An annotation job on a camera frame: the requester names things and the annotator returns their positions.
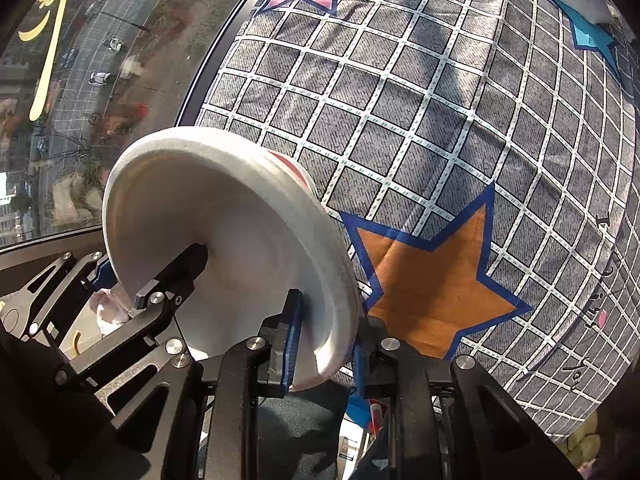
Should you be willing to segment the pink square plastic plate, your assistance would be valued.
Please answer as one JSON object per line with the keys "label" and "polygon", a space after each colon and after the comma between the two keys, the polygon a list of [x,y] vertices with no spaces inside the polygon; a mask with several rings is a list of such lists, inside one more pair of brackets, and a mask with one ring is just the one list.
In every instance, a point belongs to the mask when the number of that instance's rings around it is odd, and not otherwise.
{"label": "pink square plastic plate", "polygon": [[282,154],[277,151],[269,150],[269,153],[275,157],[283,167],[288,168],[292,172],[292,174],[296,175],[296,178],[303,182],[303,184],[308,188],[309,192],[314,197],[318,196],[318,190],[316,184],[314,183],[314,179],[308,174],[308,171],[295,159],[292,159],[290,156]]}

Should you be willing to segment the white paper bowl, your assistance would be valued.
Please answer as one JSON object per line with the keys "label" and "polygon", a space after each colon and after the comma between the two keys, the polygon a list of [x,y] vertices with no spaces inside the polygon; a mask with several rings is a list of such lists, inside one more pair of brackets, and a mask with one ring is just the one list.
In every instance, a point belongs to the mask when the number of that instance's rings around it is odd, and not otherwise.
{"label": "white paper bowl", "polygon": [[191,244],[207,248],[176,313],[191,349],[216,356],[255,336],[298,289],[304,314],[292,389],[317,387],[348,361],[361,299],[341,234],[266,148],[207,127],[148,134],[108,176],[102,226],[129,296]]}

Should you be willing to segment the grey checked star tablecloth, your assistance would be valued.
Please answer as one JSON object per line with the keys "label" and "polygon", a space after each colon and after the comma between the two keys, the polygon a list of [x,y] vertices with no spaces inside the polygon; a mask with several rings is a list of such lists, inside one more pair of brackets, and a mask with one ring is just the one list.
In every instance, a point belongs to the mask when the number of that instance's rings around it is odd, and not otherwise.
{"label": "grey checked star tablecloth", "polygon": [[639,48],[558,0],[256,0],[196,123],[296,159],[370,307],[476,285],[440,343],[549,437],[639,351]]}

